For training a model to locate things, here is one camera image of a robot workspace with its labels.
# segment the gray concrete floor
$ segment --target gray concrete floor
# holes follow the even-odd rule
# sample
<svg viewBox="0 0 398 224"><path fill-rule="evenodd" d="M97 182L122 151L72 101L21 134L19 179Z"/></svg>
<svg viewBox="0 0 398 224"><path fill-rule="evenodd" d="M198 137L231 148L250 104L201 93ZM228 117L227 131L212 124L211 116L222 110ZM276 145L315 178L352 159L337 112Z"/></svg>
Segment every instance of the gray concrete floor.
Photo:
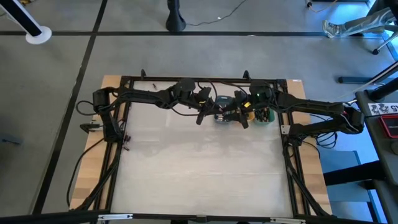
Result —
<svg viewBox="0 0 398 224"><path fill-rule="evenodd" d="M99 29L165 31L165 2L108 1ZM27 9L53 30L91 31L100 4L101 0L38 0ZM183 0L181 12L194 24L226 15L237 4L239 0ZM315 3L314 7L325 5ZM365 3L337 3L315 14L306 9L304 0L248 0L221 22L187 30L321 32L323 19L345 22L365 15L368 9ZM20 28L0 17L0 31L5 30ZM0 216L27 214L32 208L88 39L55 36L33 46L22 36L0 35L0 133L24 140L21 146L0 144ZM301 79L307 98L333 101L358 87L337 84L336 77L372 77L394 61L387 48L377 56L370 53L381 42L378 37L97 37L78 100L90 100L104 75L138 75L144 68L151 76L241 77L249 70L254 78ZM89 120L73 113L44 212L68 209L67 184L86 141L78 126Z"/></svg>

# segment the label sticker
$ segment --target label sticker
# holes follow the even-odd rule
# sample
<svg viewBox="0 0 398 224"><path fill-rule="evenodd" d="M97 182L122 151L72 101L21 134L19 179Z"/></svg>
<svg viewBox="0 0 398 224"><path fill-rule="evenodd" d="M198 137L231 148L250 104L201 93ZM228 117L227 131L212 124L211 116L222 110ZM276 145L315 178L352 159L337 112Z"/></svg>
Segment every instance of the label sticker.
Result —
<svg viewBox="0 0 398 224"><path fill-rule="evenodd" d="M398 103L368 103L372 115L398 113Z"/></svg>

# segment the black cable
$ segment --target black cable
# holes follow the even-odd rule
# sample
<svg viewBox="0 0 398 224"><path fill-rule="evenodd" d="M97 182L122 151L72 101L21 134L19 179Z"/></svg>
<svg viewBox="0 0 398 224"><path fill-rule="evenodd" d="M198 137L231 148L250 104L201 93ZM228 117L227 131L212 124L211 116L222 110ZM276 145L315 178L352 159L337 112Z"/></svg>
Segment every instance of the black cable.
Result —
<svg viewBox="0 0 398 224"><path fill-rule="evenodd" d="M79 157L79 159L76 162L75 168L73 170L72 176L70 177L70 181L69 181L69 185L68 185L68 190L67 190L67 205L68 208L70 207L70 202L69 202L69 193L70 193L70 188L72 187L72 182L73 179L75 178L75 174L76 174L76 170L77 167L79 166L79 163L81 161L81 159L83 158L83 156L87 153L90 152L92 149L94 149L95 146L97 146L99 143L101 143L102 141L104 141L104 138L101 138L99 141L97 141L96 143L94 143L92 146L90 146L88 149L86 149L81 156Z"/></svg>
<svg viewBox="0 0 398 224"><path fill-rule="evenodd" d="M288 173L294 179L300 191L304 194L305 198L308 200L310 206L313 208L313 211L317 215L329 216L329 214L325 212L324 209L322 209L322 207L319 205L319 203L314 199L311 192L306 188L305 184L300 180L300 177L297 174L297 171L295 170L290 158L287 158L287 156L289 156L289 146L291 145L283 147L282 150L282 155L285 157L285 163L288 169Z"/></svg>
<svg viewBox="0 0 398 224"><path fill-rule="evenodd" d="M238 6L236 6L236 7L232 10L231 13L229 13L227 16L222 17L221 19L217 19L217 20L211 21L211 22L200 22L200 23L198 23L198 24L190 24L190 23L187 23L187 25L190 25L190 26L200 26L200 25L202 25L202 24L212 24L212 23L215 23L215 22L222 21L223 19L225 19L225 18L227 18L227 17L229 17L229 16L232 16L232 14L233 14L237 9L239 9L239 7L241 7L241 5L242 5L244 2L246 2L246 1L247 1L247 0L241 1L241 3L239 3Z"/></svg>
<svg viewBox="0 0 398 224"><path fill-rule="evenodd" d="M199 86L199 88L202 90L203 89L203 87L202 86L200 86L200 84L199 84L199 81L198 81L198 86Z"/></svg>
<svg viewBox="0 0 398 224"><path fill-rule="evenodd" d="M174 108L171 108L172 111L174 111L176 114L181 115L181 116L198 116L199 114L183 114L178 111L176 111Z"/></svg>
<svg viewBox="0 0 398 224"><path fill-rule="evenodd" d="M77 111L78 113L80 113L81 115L84 115L84 116L93 116L93 115L97 115L97 114L98 114L98 113L84 113L84 112L81 112L80 109L79 109L79 105L80 105L81 103L88 103L88 104L90 104L91 106L94 106L94 104L93 104L92 102L87 101L87 100L80 100L79 102L77 102L77 104L76 104L76 106L75 106L75 109L76 109L76 111Z"/></svg>
<svg viewBox="0 0 398 224"><path fill-rule="evenodd" d="M313 144L309 143L309 142L306 142L306 141L303 141L303 142L305 144L309 144L310 146L312 146L314 149L316 149L318 151L318 156L319 156L319 160L320 160L321 159L321 152L319 151L319 149L316 146L314 146Z"/></svg>
<svg viewBox="0 0 398 224"><path fill-rule="evenodd" d="M322 118L321 116L318 116L318 115L315 115L315 114L310 114L310 116L313 116L313 117L316 117L316 118L320 118L323 121L328 121L329 119L331 119L331 118L325 119L325 118ZM331 135L328 136L325 139L320 140L320 138L323 138L323 137L327 136L328 134L331 134ZM335 139L331 143L322 144L322 142L325 142L325 141L329 140L332 137L335 137ZM330 133L319 134L318 136L315 137L315 140L317 142L317 146L324 147L325 149L333 149L336 146L336 144L337 144L337 138L338 138L337 132L333 131L333 132L330 132Z"/></svg>
<svg viewBox="0 0 398 224"><path fill-rule="evenodd" d="M211 81L211 80L207 80L209 83L210 83L210 85L213 87L213 89L214 89L214 94L216 95L215 97L215 99L214 99L214 104L213 104L213 106L211 107L211 109L213 109L214 108L214 105L216 105L216 100L217 100L217 97L218 97L218 94L217 94L217 89L216 89L216 87L214 86L214 84L213 84L213 82Z"/></svg>
<svg viewBox="0 0 398 224"><path fill-rule="evenodd" d="M246 95L246 101L249 100L249 95L248 93L239 85L235 85L234 83L226 83L226 82L221 82L224 85L229 85L229 86L233 86L236 87L238 89L240 89L245 95Z"/></svg>

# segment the black floor line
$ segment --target black floor line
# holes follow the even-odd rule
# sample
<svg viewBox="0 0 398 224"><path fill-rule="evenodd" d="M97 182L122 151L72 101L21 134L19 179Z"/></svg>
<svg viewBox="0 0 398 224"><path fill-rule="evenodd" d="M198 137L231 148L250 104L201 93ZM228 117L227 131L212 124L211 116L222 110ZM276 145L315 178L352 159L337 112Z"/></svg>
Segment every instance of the black floor line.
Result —
<svg viewBox="0 0 398 224"><path fill-rule="evenodd" d="M0 31L2 35L25 35L24 31ZM258 36L258 37L326 37L323 32L263 32L263 31L53 31L53 36ZM346 38L374 39L379 34L365 34Z"/></svg>
<svg viewBox="0 0 398 224"><path fill-rule="evenodd" d="M83 61L81 63L81 67L79 69L79 73L76 78L75 86L72 89L72 95L69 99L67 110L63 116L62 123L61 123L60 129L58 131L57 138L53 145L53 151L52 151L52 155L50 158L50 162L49 162L49 165L47 166L47 170L45 172L44 179L43 179L39 194L37 196L36 203L33 208L33 212L32 212L33 214L42 213L45 199L46 199L47 193L49 192L49 189L50 189L52 177L55 173L55 168L57 167L57 163L58 163L58 160L59 160L59 157L61 154L63 142L65 140L65 136L67 135L70 120L72 118L72 114L75 109L75 104L77 101L77 97L79 95L81 84L83 82L85 72L87 69L87 65L90 60L91 52L93 51L93 48L94 48L96 33L97 33L98 29L100 28L100 24L101 24L101 21L102 21L104 12L105 12L107 2L108 2L108 0L103 0L101 3L101 7L98 12L98 16L97 16L97 19L96 19L96 22L95 22L95 25L94 25L94 28L92 31L92 35L88 41L86 52L84 54Z"/></svg>

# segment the chair leg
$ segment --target chair leg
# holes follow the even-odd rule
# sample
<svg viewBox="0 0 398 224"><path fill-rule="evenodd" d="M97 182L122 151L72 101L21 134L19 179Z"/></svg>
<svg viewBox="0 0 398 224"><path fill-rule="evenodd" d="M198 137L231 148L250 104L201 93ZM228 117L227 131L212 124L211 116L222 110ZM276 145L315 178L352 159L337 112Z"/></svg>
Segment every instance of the chair leg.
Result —
<svg viewBox="0 0 398 224"><path fill-rule="evenodd" d="M394 38L398 37L398 31L394 32L386 41L384 41L384 43L382 43L378 48L373 50L373 54L377 55L380 52L380 49L382 47L384 47L386 44L388 44L389 42L391 42Z"/></svg>
<svg viewBox="0 0 398 224"><path fill-rule="evenodd" d="M384 29L385 29L385 30L388 30L388 31L392 31L392 32L397 32L397 31L398 31L398 26L395 26L395 25L385 25L385 26L384 26Z"/></svg>

